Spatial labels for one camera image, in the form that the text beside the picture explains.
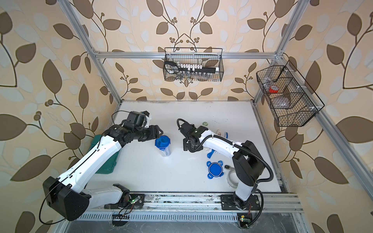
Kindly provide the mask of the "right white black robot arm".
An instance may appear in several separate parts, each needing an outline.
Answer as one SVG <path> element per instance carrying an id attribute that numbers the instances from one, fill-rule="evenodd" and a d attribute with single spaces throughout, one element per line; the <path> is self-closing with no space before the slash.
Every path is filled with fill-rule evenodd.
<path id="1" fill-rule="evenodd" d="M 248 208 L 249 199 L 257 191 L 260 183 L 274 179 L 272 168 L 263 159 L 253 142 L 231 141 L 213 133 L 205 126 L 197 128 L 181 118 L 176 120 L 176 124 L 179 132 L 184 136 L 184 151 L 194 153 L 209 148 L 232 159 L 239 179 L 233 195 L 233 203 L 238 209 Z"/>

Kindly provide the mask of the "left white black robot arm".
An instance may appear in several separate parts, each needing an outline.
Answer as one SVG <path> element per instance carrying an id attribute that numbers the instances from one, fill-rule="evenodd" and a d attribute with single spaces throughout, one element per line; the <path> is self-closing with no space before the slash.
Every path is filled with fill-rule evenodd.
<path id="1" fill-rule="evenodd" d="M 127 207 L 129 189 L 123 185 L 115 183 L 112 187 L 101 189 L 86 189 L 86 185 L 104 163 L 126 144 L 133 140 L 153 140 L 162 135 L 163 131 L 157 125 L 140 131 L 119 125 L 111 126 L 102 134 L 99 143 L 79 162 L 59 177 L 49 177 L 44 181 L 44 202 L 68 221 L 78 219 L 86 210 L 107 204 Z"/>

